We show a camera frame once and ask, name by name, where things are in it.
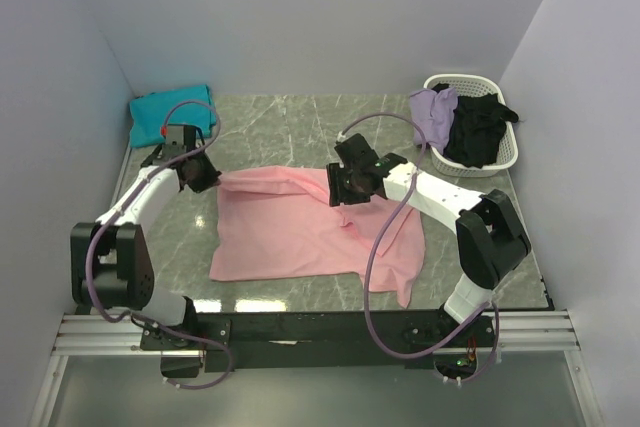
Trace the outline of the pink t shirt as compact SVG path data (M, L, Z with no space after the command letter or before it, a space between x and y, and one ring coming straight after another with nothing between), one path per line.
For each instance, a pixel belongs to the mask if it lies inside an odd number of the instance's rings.
M419 212L404 207L383 231L396 202L374 197L330 207L328 195L322 169L267 166L224 173L210 278L364 275L373 257L370 291L393 292L407 307L426 251Z

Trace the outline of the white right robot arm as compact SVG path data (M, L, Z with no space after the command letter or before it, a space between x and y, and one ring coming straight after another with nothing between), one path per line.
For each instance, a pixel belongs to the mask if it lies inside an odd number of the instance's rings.
M462 274L438 325L444 342L464 344L474 333L470 317L531 251L510 197L497 189L481 193L458 187L394 153L380 156L360 134L340 136L335 151L340 161L326 167L330 206L378 196L412 207L456 235Z

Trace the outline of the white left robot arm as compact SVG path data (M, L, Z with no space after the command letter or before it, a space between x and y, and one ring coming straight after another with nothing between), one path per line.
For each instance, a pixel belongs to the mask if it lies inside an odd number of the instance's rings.
M136 180L105 214L76 224L70 235L72 297L115 324L128 318L176 348L201 339L193 301L155 285L145 233L165 205L188 188L201 193L218 183L196 139L167 138L143 161Z

